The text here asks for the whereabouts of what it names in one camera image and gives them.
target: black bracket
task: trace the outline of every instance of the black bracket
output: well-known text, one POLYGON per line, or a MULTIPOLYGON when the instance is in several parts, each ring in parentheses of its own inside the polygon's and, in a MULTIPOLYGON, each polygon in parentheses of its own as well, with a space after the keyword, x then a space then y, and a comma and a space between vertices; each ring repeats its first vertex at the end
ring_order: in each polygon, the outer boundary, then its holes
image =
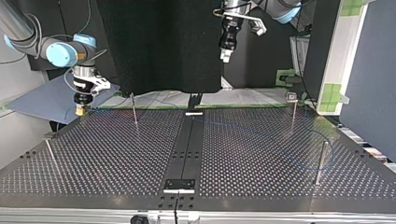
POLYGON ((167 179, 163 188, 163 193, 193 194, 194 192, 194 179, 167 179))
POLYGON ((204 112, 200 109, 195 108, 201 103, 203 93, 190 94, 189 107, 186 111, 186 116, 203 115, 204 112))

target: optical breadboard table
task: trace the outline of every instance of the optical breadboard table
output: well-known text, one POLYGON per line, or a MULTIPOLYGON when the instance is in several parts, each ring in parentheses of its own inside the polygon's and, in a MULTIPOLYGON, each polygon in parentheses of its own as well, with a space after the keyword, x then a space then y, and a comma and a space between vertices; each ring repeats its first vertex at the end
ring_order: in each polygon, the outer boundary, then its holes
POLYGON ((1 170, 0 222, 71 209, 155 211, 171 222, 191 212, 396 213, 396 175, 310 110, 295 119, 292 106, 136 112, 137 124, 131 110, 93 112, 1 170), (192 181, 193 192, 164 193, 169 180, 192 181))

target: black cloth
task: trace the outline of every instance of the black cloth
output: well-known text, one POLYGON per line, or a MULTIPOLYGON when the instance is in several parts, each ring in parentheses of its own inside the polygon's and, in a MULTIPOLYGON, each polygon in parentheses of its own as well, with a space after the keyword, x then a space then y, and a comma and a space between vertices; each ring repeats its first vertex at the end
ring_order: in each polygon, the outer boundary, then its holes
POLYGON ((220 89, 220 0, 97 1, 121 90, 220 89))

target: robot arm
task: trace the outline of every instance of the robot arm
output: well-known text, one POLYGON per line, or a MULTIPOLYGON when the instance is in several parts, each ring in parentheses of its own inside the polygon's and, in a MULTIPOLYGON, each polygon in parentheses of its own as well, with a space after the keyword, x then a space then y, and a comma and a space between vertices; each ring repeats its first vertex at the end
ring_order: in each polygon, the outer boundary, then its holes
POLYGON ((224 0, 223 7, 216 9, 214 14, 223 18, 222 36, 219 41, 221 49, 220 58, 228 63, 231 54, 236 50, 236 36, 242 28, 244 20, 249 20, 252 27, 252 32, 256 35, 263 35, 267 29, 265 28, 262 19, 250 17, 248 14, 251 4, 255 4, 266 13, 268 13, 274 20, 285 24, 297 15, 300 10, 301 0, 224 0))
POLYGON ((97 76, 94 67, 97 57, 94 37, 76 34, 71 42, 43 38, 39 20, 34 15, 23 14, 12 0, 0 0, 0 29, 10 48, 46 59, 57 67, 72 67, 77 115, 85 114, 95 94, 110 88, 105 78, 97 76))

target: white panel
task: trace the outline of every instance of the white panel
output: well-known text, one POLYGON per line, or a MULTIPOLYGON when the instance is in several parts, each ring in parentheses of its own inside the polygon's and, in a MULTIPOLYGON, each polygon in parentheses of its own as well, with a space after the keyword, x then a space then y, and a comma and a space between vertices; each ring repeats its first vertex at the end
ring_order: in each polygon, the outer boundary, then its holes
MULTIPOLYGON (((343 95, 346 93, 352 64, 355 60, 356 50, 361 38, 361 29, 366 17, 367 7, 367 5, 362 7, 359 16, 338 17, 323 76, 318 105, 320 105, 325 83, 342 84, 340 92, 343 95)), ((342 105, 338 104, 335 112, 318 111, 318 113, 320 115, 338 116, 341 114, 342 105)))

